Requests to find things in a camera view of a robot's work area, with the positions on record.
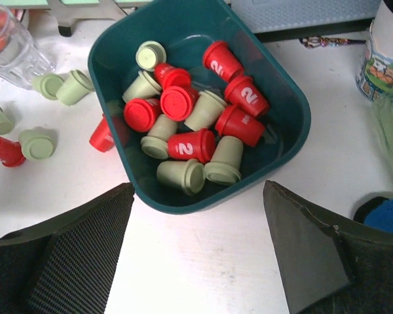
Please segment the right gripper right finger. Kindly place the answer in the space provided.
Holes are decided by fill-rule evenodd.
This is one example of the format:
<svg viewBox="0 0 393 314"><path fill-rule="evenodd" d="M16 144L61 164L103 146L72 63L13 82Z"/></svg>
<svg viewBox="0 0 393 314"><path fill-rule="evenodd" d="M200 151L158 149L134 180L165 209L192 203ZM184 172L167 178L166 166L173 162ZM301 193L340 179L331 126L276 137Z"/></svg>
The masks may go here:
<svg viewBox="0 0 393 314"><path fill-rule="evenodd" d="M290 313L393 313L393 234L267 181L263 203Z"/></svg>

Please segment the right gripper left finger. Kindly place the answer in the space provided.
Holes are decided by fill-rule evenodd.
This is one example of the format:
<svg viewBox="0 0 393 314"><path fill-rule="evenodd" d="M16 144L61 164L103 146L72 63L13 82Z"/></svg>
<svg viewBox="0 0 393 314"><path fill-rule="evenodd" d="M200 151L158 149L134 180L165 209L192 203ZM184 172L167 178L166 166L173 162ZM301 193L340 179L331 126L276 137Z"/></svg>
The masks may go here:
<svg viewBox="0 0 393 314"><path fill-rule="evenodd" d="M0 238L0 313L104 313L132 204L122 183Z"/></svg>

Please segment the green capsule cluster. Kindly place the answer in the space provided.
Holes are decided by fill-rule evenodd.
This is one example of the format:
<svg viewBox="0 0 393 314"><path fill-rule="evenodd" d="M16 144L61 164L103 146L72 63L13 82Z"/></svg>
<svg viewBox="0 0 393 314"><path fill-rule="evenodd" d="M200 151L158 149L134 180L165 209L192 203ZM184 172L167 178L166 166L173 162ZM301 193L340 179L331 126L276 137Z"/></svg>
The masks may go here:
<svg viewBox="0 0 393 314"><path fill-rule="evenodd" d="M240 181L243 151L244 145L240 139L229 135L222 137L212 159L204 166L206 178L213 183L225 186Z"/></svg>

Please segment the green capsule bottom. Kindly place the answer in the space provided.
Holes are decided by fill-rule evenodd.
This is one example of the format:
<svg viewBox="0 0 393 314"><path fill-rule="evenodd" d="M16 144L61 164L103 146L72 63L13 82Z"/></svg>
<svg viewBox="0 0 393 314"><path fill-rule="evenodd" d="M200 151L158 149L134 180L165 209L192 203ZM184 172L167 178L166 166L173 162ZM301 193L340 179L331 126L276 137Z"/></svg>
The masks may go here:
<svg viewBox="0 0 393 314"><path fill-rule="evenodd" d="M122 99L125 103L135 98L149 99L161 95L161 91L161 85L153 76L145 70L140 70L135 80L124 91Z"/></svg>

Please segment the green capsule cluster lid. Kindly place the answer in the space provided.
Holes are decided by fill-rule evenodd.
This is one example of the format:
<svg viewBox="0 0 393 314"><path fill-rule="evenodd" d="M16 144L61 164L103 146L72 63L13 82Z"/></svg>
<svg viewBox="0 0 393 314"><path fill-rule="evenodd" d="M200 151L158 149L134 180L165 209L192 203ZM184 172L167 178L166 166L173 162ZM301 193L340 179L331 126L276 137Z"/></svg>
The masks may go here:
<svg viewBox="0 0 393 314"><path fill-rule="evenodd" d="M226 101L209 90L200 91L198 95L192 113L184 121L184 124L193 131L209 128L227 106Z"/></svg>

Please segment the red capsule bottom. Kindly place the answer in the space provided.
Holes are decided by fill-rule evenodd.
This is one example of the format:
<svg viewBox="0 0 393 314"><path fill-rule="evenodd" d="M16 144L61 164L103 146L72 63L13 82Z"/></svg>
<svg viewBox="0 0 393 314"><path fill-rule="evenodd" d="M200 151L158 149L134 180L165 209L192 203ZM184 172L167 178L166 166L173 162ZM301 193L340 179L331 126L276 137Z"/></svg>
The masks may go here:
<svg viewBox="0 0 393 314"><path fill-rule="evenodd" d="M191 85L191 75L187 70L168 63L158 64L155 67L154 75L163 90L171 86L190 87Z"/></svg>

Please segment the red capsule number two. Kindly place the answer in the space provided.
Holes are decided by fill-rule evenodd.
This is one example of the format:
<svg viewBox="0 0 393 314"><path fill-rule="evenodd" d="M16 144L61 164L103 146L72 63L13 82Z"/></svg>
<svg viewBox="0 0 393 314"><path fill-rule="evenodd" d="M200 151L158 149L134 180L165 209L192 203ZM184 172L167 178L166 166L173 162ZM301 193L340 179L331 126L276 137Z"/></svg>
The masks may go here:
<svg viewBox="0 0 393 314"><path fill-rule="evenodd" d="M205 50L202 63L205 68L211 69L225 82L230 82L244 74L242 64L229 50L229 45L225 41L212 43Z"/></svg>

